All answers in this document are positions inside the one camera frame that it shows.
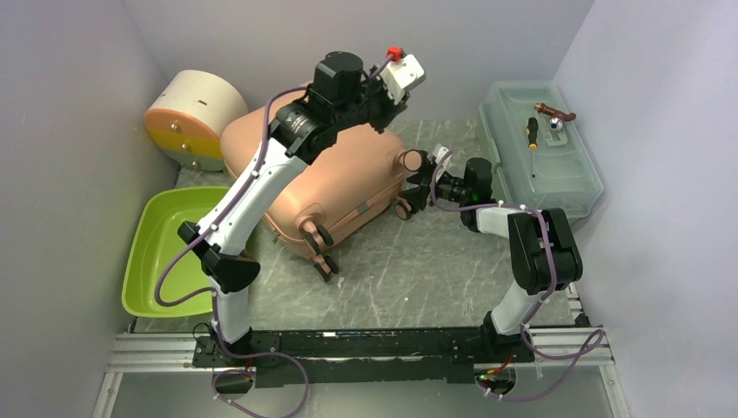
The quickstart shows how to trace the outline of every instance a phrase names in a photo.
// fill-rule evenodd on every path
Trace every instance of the cylindrical cushion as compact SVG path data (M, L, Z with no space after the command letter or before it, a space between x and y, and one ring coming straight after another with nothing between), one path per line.
M223 157L218 140L225 127L247 112L244 99L228 82L207 72L185 70L146 111L144 125L168 155L206 169L215 166L205 161Z

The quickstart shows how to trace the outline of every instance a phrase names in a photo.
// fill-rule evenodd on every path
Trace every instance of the plastic container lid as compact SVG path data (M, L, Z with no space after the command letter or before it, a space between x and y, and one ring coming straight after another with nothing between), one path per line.
M539 209L560 207L570 220L585 218L603 191L602 182L573 122L555 132L536 103L568 112L551 82L497 82L480 106L483 148L498 158L512 203ZM527 120L538 119L538 147L528 148ZM535 153L535 177L531 153Z

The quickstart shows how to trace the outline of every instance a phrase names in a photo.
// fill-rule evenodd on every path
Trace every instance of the screwdriver handle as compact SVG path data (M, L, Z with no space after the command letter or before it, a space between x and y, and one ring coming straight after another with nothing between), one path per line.
M538 119L528 118L528 124L526 125L526 133L528 134L528 148L534 150L538 145Z

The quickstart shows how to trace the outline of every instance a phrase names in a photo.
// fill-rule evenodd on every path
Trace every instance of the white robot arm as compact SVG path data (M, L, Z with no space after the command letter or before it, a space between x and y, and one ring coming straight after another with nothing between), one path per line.
M382 65L368 75L353 54L326 55L305 95L277 112L256 156L224 198L197 224L181 225L180 238L202 260L216 293L212 328L221 333L218 337L229 352L251 352L248 286L259 264L244 247L258 221L282 190L335 144L339 131L368 123L382 132L406 108L409 91L423 80L417 59L399 48L391 48Z
M429 195L433 200L449 200L458 203L459 207L441 209L459 212L461 222L471 231L491 233L510 241L514 280L502 302L490 314L494 330L503 340L504 336L520 333L520 325L551 287L551 268L540 244L543 233L551 243L557 276L555 290L581 278L579 250L563 210L541 211L547 229L542 232L539 221L524 211L524 206L503 206L492 198L493 170L489 161L470 158L464 177L458 178L446 172L449 150L444 146L437 146L430 155L418 150L410 152L419 153L415 160L423 161L414 167L416 173L407 180L417 186L400 194L407 200L411 212L425 209Z

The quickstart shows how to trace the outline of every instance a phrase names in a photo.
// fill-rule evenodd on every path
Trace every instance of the white wall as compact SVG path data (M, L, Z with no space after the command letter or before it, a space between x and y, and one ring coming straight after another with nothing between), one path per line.
M605 194L587 311L636 416L738 415L738 3L597 0L556 81Z
M0 12L0 416L91 414L146 200L174 182L142 115L166 86L120 0Z
M403 118L469 118L492 81L551 79L593 0L125 0L167 77L214 72L251 108L312 77L330 51L418 57Z

